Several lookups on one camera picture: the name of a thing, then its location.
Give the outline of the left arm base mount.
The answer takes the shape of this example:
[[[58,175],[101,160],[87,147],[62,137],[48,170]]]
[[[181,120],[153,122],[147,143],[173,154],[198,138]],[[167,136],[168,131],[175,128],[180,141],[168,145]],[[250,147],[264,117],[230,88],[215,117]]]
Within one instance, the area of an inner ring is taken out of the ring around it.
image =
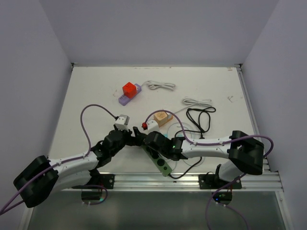
[[[90,181],[85,185],[73,186],[73,189],[94,189],[99,187],[104,187],[105,189],[113,189],[115,183],[115,175],[114,174],[99,174],[96,176],[92,176]]]

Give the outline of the purple usb hub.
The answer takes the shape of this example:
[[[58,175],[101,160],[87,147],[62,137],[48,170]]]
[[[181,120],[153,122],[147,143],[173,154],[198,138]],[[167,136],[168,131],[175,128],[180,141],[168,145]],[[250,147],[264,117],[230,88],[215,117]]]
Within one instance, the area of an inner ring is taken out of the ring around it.
[[[122,87],[122,91],[123,94],[118,98],[118,102],[125,106],[142,91],[142,87],[128,82]]]

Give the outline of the green power strip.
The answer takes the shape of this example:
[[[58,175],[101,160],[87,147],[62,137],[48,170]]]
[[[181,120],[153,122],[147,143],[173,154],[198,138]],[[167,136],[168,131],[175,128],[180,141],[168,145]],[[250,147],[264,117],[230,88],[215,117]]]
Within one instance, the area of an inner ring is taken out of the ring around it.
[[[169,164],[159,155],[159,153],[149,147],[142,146],[143,150],[147,153],[148,157],[152,160],[163,177],[168,177],[172,172]]]

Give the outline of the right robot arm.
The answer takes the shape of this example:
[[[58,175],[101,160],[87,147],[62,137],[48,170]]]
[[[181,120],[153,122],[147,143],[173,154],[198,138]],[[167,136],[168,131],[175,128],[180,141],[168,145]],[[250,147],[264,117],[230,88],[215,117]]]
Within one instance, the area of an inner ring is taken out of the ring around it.
[[[191,158],[223,158],[227,162],[217,166],[214,184],[225,188],[232,180],[243,175],[261,175],[264,145],[241,131],[218,139],[188,139],[185,137],[168,139],[153,131],[143,141],[149,149],[173,161]]]

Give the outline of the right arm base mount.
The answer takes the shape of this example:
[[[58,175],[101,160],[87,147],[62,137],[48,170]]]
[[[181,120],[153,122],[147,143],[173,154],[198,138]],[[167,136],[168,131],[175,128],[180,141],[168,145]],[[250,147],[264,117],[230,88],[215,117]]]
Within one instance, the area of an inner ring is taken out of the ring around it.
[[[219,164],[215,172],[207,172],[206,174],[198,175],[198,182],[200,189],[219,189],[229,182],[220,179],[218,173],[220,171],[221,164]]]

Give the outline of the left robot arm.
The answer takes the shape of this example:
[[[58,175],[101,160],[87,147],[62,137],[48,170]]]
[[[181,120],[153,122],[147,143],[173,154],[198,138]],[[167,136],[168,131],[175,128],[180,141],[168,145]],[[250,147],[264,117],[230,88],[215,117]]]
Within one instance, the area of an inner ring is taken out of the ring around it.
[[[61,187],[86,185],[95,188],[100,182],[98,168],[110,163],[125,146],[142,146],[146,136],[137,127],[133,130],[115,129],[90,148],[89,153],[51,160],[44,155],[36,157],[13,184],[28,208],[38,206]]]

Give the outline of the red cube socket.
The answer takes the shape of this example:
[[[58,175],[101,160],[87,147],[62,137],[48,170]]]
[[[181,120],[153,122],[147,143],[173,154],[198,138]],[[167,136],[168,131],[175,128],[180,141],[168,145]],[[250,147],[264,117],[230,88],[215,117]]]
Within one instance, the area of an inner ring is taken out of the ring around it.
[[[132,84],[131,82],[126,83],[122,87],[122,90],[123,90],[124,95],[128,97],[129,99],[132,99],[137,94],[136,86]]]

